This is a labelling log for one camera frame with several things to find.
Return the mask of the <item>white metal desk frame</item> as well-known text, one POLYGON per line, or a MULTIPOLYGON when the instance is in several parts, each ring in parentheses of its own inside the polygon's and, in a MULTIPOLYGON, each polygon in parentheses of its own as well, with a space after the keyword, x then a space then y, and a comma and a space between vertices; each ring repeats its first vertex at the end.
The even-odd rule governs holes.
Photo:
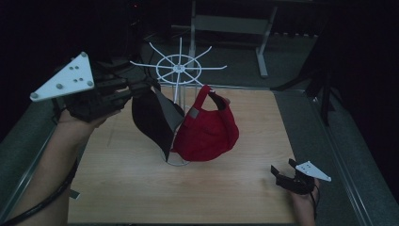
POLYGON ((259 35, 263 40, 255 49, 256 59, 258 63, 261 78, 268 76, 266 68, 266 60, 264 58, 264 50, 268 39, 271 35, 273 23, 275 21, 278 7, 273 6, 268 13, 267 19, 243 18, 232 16, 216 16, 197 13, 197 5, 199 0, 191 1, 190 12, 190 42, 188 55, 196 56, 196 32, 197 31, 213 31, 236 34, 259 35))

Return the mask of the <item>red baseball cap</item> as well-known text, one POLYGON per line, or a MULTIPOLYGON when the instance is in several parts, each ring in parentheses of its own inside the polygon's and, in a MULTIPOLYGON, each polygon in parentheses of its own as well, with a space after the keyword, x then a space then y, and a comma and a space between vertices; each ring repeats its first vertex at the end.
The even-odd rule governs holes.
POLYGON ((204 85, 187 112, 171 150, 185 161, 210 161, 230 151, 238 138, 239 129, 230 102, 204 85))

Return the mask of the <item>person's right hand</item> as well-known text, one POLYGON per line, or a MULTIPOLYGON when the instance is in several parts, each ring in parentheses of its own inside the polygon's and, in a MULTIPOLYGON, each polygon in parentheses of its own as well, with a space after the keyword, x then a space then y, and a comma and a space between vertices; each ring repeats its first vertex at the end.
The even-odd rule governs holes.
POLYGON ((299 195, 289 192, 295 212, 295 219, 299 226, 316 226, 316 211, 320 199, 320 182, 314 180, 311 194, 299 195))

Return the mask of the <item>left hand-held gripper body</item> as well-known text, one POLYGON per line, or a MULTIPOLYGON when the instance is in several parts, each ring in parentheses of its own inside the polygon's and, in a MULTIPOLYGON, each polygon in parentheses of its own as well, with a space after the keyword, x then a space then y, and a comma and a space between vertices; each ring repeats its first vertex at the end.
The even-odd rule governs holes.
POLYGON ((132 97, 128 80, 110 74, 95 75, 89 56, 81 52, 30 94, 33 102, 63 98, 71 115, 91 122, 124 108, 132 97))

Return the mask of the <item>black tripod stand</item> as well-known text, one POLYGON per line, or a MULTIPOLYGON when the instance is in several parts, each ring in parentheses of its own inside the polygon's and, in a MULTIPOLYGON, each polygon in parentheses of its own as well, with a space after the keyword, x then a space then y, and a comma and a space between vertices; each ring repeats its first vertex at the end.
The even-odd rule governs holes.
POLYGON ((284 91, 305 80, 310 80, 305 88, 305 94, 309 98, 316 99, 319 92, 322 92, 320 117, 326 126, 329 126, 328 110, 332 77, 330 57, 330 48, 318 40, 311 48, 298 76, 282 85, 271 88, 275 91, 284 91))

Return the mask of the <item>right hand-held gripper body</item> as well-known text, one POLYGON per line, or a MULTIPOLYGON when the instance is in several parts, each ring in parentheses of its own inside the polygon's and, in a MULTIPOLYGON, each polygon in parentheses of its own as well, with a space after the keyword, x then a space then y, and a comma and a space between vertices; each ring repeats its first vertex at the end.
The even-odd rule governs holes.
POLYGON ((295 194, 306 195, 312 193, 315 179, 321 179, 327 182, 331 181, 331 177, 318 169, 311 161, 301 164, 297 163, 296 169, 294 170, 295 176, 293 178, 280 173, 281 179, 276 180, 276 185, 294 192, 295 194))

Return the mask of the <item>person's left hand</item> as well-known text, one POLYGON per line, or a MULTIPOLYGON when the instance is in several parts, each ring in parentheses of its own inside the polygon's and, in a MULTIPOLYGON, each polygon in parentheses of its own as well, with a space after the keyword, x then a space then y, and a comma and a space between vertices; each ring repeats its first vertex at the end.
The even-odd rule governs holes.
POLYGON ((119 113, 120 111, 117 110, 94 121, 86 122, 73 117, 69 110, 64 110, 60 115, 55 134, 73 144, 80 144, 88 140, 93 131, 99 128, 108 118, 119 113))

